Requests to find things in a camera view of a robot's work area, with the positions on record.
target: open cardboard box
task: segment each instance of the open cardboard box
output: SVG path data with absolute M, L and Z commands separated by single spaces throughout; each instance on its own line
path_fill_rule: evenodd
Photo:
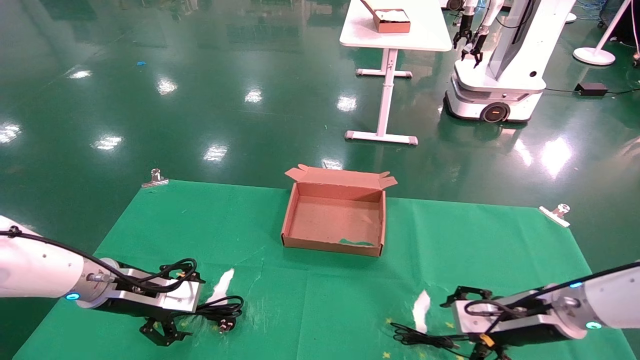
M 298 165 L 282 226 L 286 247 L 380 256 L 385 244 L 388 172 L 373 174 Z
M 393 2 L 384 0 L 362 0 L 364 6 L 367 7 L 369 12 L 373 15 L 373 23 L 376 25 L 378 33 L 408 33 L 411 30 L 411 20 L 406 22 L 397 21 L 384 21 L 380 19 L 376 12 L 390 12 L 392 10 L 403 12 L 406 15 L 404 9 L 393 8 Z

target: green tablecloth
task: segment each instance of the green tablecloth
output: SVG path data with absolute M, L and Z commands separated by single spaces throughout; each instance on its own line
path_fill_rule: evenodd
M 228 294 L 245 298 L 238 326 L 220 335 L 201 318 L 194 336 L 168 348 L 139 332 L 141 318 L 60 300 L 16 359 L 453 359 L 443 350 L 394 341 L 389 321 L 413 326 L 426 289 L 432 334 L 451 334 L 437 305 L 457 285 L 510 295 L 589 273 L 571 232 L 537 209 L 388 199 L 380 258 L 285 249 L 289 191 L 171 181 L 142 189 L 96 254 L 156 270 L 192 257 L 207 280 L 203 299 L 235 268 Z M 460 349 L 470 353 L 470 345 Z M 512 358 L 633 359 L 620 331 L 580 341 L 512 348 Z

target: small cardboard box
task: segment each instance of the small cardboard box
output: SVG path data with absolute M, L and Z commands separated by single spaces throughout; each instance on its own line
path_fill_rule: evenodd
M 376 12 L 390 12 L 392 10 L 403 12 L 406 15 L 404 9 L 390 8 L 388 1 L 380 0 L 362 0 L 364 6 L 367 7 L 369 12 L 373 15 L 373 23 L 376 25 L 378 33 L 408 33 L 411 30 L 411 20 L 406 22 L 397 21 L 384 21 L 378 17 Z
M 298 165 L 282 226 L 286 247 L 380 256 L 385 244 L 389 173 Z

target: black electrical cord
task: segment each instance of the black electrical cord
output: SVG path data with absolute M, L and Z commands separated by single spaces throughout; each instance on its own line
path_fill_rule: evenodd
M 238 300 L 238 302 L 228 302 L 227 304 L 220 304 L 225 300 Z M 203 316 L 207 320 L 220 323 L 222 320 L 226 324 L 231 323 L 230 327 L 235 326 L 235 319 L 242 315 L 242 307 L 244 306 L 244 299 L 237 295 L 231 295 L 223 297 L 222 299 L 206 302 L 205 304 L 198 305 L 196 311 L 193 313 L 173 313 L 171 318 L 178 318 L 180 316 Z
M 640 88 L 631 89 L 631 90 L 625 90 L 625 91 L 620 91 L 620 92 L 607 92 L 607 93 L 608 93 L 608 94 L 616 94 L 616 95 L 619 95 L 619 94 L 627 94 L 627 93 L 629 93 L 629 92 L 634 92 L 634 91 L 638 91 L 638 90 L 640 90 Z
M 507 28 L 507 29 L 515 29 L 515 28 L 519 28 L 520 26 L 526 24 L 529 22 L 529 19 L 531 18 L 531 14 L 533 13 L 533 6 L 531 6 L 531 1 L 529 0 L 529 2 L 527 2 L 527 8 L 529 9 L 529 13 L 527 14 L 527 18 L 526 19 L 522 19 L 520 21 L 520 23 L 517 26 L 506 26 L 505 24 L 500 22 L 500 19 L 498 19 L 498 17 L 495 17 L 495 20 L 498 22 L 498 24 L 500 24 L 503 28 Z
M 493 305 L 495 307 L 497 307 L 498 309 L 500 309 L 500 311 L 471 311 L 469 310 L 470 307 L 474 306 L 474 305 L 479 305 L 479 304 L 489 304 L 489 305 Z M 507 306 L 505 306 L 504 304 L 501 304 L 497 301 L 494 300 L 476 300 L 476 301 L 472 301 L 472 302 L 468 302 L 465 305 L 465 312 L 469 315 L 474 315 L 474 316 L 499 316 L 502 313 L 507 313 L 510 314 L 512 316 L 515 316 L 517 318 L 521 318 L 523 316 L 526 315 L 526 313 L 523 313 L 521 311 L 515 311 L 514 309 L 510 309 Z
M 444 349 L 457 356 L 465 357 L 467 359 L 469 358 L 469 356 L 459 354 L 451 350 L 451 348 L 455 346 L 455 341 L 468 341 L 469 337 L 466 335 L 432 336 L 404 326 L 400 323 L 392 322 L 391 326 L 396 328 L 394 339 L 399 341 L 403 345 L 429 345 L 432 347 Z
M 551 89 L 551 88 L 545 88 L 545 90 L 556 91 L 556 92 L 570 92 L 570 93 L 575 93 L 575 94 L 579 94 L 580 93 L 580 91 L 578 91 L 578 90 L 559 90 L 559 89 Z M 625 91 L 620 91 L 620 92 L 608 91 L 607 94 L 620 95 L 620 94 L 627 94 L 627 93 L 638 91 L 638 90 L 640 90 L 640 88 L 631 89 L 631 90 L 625 90 Z
M 114 268 L 113 266 L 105 263 L 104 261 L 96 258 L 93 255 L 87 254 L 84 251 L 75 249 L 69 245 L 57 242 L 55 240 L 51 240 L 48 238 L 44 238 L 43 236 L 38 236 L 38 235 L 33 235 L 33 234 L 26 234 L 23 233 L 17 226 L 11 226 L 9 228 L 9 231 L 0 231 L 0 236 L 8 236 L 10 238 L 24 238 L 24 239 L 30 239 L 30 240 L 35 240 L 35 241 L 40 241 L 42 243 L 46 243 L 49 245 L 54 245 L 55 247 L 59 247 L 61 249 L 65 249 L 69 252 L 73 252 L 76 255 L 80 255 L 83 258 L 90 260 L 100 266 L 102 266 L 103 268 L 109 270 L 115 277 L 117 277 L 120 281 L 131 285 L 131 286 L 135 286 L 137 288 L 139 288 L 140 290 L 143 291 L 151 291 L 154 293 L 170 293 L 171 291 L 176 290 L 177 288 L 179 288 L 182 283 L 184 281 L 186 281 L 187 279 L 189 279 L 191 277 L 191 274 L 193 274 L 196 270 L 196 267 L 198 266 L 198 263 L 195 261 L 195 259 L 191 259 L 191 258 L 186 258 L 186 259 L 182 259 L 170 266 L 167 266 L 167 268 L 165 268 L 164 270 L 150 275 L 148 277 L 142 278 L 142 279 L 135 279 L 132 277 L 129 277 L 125 274 L 123 274 L 122 272 L 120 272 L 118 269 Z M 192 267 L 191 269 L 189 269 L 184 276 L 182 276 L 180 279 L 178 279 L 176 282 L 166 285 L 166 286 L 149 286 L 147 284 L 145 284 L 144 282 L 149 281 L 151 279 L 155 279 L 157 277 L 160 276 L 165 276 L 167 275 L 170 271 L 175 270 L 177 268 L 180 267 L 180 265 L 183 265 L 184 263 L 191 263 Z
M 558 90 L 558 89 L 550 89 L 550 88 L 545 88 L 545 90 L 549 90 L 549 91 L 557 91 L 557 92 L 580 93 L 578 90 Z
M 484 21 L 486 20 L 486 16 L 489 15 L 489 9 L 491 8 L 491 0 L 488 0 L 486 3 L 486 6 L 484 8 L 484 16 L 482 18 L 482 21 L 480 22 L 480 26 L 482 26 L 482 24 L 484 24 Z

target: green floor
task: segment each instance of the green floor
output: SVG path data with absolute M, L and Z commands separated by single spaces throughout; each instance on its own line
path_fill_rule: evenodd
M 414 78 L 396 80 L 389 131 L 416 135 L 420 145 L 346 142 L 348 129 L 375 129 L 382 84 L 354 75 L 379 66 L 381 51 L 338 43 L 346 7 L 0 2 L 0 213 L 93 251 L 151 168 L 175 179 L 288 188 L 283 173 L 304 163 L 389 170 L 399 181 L 391 197 L 566 202 L 593 270 L 640 258 L 640 92 L 547 93 L 526 127 L 469 124 L 442 112 L 458 55 L 401 52 L 399 69 Z M 572 59 L 573 49 L 601 35 L 595 22 L 567 25 L 544 75 L 548 86 L 638 87 L 629 47 L 607 44 L 618 61 L 604 69 Z M 0 358 L 52 304 L 0 300 Z M 638 354 L 640 336 L 629 340 Z

